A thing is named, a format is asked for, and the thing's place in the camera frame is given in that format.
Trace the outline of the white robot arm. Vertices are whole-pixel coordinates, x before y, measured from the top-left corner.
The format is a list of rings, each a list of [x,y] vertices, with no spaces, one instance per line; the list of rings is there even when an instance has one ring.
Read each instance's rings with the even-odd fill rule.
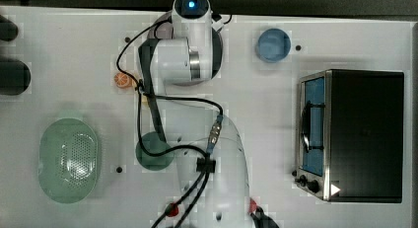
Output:
[[[158,22],[171,24],[167,34],[151,33],[138,48],[140,96],[154,129],[138,135],[136,156],[153,158],[157,170],[175,163],[181,196],[154,224],[171,218],[169,228],[279,228],[249,196],[242,139],[223,108],[166,92],[209,81],[220,69],[222,23],[212,18],[209,0],[174,0]]]

